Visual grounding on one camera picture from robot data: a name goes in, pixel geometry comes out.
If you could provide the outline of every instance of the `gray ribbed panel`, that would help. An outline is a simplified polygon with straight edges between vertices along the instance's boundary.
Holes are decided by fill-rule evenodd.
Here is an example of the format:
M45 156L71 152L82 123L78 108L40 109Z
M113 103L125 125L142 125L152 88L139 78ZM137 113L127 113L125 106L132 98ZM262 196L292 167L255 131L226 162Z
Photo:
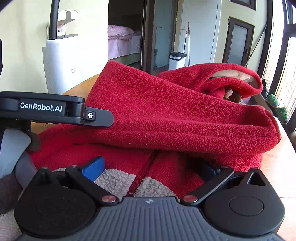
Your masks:
M41 241L22 235L17 241ZM276 234L244 239L224 234L210 226L195 207L186 207L175 197L125 197L115 207L104 207L84 230L54 241L280 241Z

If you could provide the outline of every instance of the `screw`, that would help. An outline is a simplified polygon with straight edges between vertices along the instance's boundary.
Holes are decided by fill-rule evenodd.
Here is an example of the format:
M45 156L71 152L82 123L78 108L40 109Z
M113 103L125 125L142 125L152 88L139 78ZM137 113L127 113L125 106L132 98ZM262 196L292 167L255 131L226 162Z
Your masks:
M185 202L189 202L189 203L194 203L198 200L198 198L196 196L193 196L193 195L187 195L185 197L183 197L183 200Z
M106 195L102 197L103 202L113 203L116 201L116 197L113 195Z

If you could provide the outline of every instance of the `black circular housing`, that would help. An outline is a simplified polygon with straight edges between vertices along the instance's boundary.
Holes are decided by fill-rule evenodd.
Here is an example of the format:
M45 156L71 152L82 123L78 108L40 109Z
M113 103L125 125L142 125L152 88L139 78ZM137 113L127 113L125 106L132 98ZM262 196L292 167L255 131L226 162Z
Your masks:
M85 193L56 185L34 187L24 193L15 208L22 232L34 237L68 236L94 216L94 201Z
M211 195L205 201L204 213L222 232L254 237L277 232L285 209L274 190L244 184Z

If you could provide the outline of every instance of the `red jacket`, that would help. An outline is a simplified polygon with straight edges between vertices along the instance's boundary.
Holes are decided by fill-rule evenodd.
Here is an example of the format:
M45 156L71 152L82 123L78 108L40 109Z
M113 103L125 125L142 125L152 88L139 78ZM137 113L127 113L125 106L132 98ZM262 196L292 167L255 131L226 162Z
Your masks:
M260 93L262 82L236 64L199 64L155 77L110 61L86 105L111 110L114 124L49 128L32 159L53 170L101 155L106 170L96 183L114 195L183 197L203 184L188 156L246 171L280 141L269 111L223 100L225 87L246 98Z

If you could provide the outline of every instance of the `appliance logo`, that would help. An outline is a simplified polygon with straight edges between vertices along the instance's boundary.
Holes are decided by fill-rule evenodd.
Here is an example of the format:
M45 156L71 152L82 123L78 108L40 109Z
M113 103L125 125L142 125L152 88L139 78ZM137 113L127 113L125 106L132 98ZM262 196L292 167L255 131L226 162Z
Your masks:
M25 102L21 102L20 107L22 109L30 109L30 110L47 110L47 111L57 111L62 112L62 106L57 105L44 105L44 104L26 104Z

